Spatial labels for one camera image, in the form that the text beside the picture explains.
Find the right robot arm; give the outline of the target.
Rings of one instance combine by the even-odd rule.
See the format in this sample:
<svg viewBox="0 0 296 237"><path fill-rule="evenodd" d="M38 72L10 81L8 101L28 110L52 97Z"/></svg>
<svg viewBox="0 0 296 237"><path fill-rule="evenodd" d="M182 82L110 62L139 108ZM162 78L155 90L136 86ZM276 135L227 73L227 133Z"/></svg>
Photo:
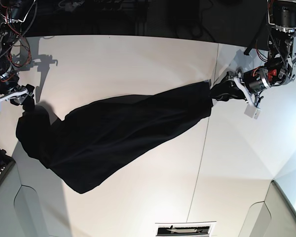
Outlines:
<svg viewBox="0 0 296 237"><path fill-rule="evenodd" d="M32 55L26 39L28 28L22 29L31 10L37 14L36 0L0 0L0 110L8 101L15 106L33 104L34 87L19 84L19 70L31 63ZM23 63L13 61L11 51L18 46L28 56Z"/></svg>

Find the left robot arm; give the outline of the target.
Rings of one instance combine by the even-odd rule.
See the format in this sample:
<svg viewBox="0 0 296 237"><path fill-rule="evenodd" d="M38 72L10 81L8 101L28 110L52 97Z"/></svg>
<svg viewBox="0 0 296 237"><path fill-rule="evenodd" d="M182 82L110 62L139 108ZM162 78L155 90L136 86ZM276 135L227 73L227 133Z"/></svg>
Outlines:
<svg viewBox="0 0 296 237"><path fill-rule="evenodd" d="M238 67L210 90L217 101L245 100L249 107L259 108L262 92L293 82L296 78L296 0L269 0L267 12L259 27L268 30L268 53L263 55L257 41L257 32L244 51L248 56L256 50L261 66L247 70Z"/></svg>

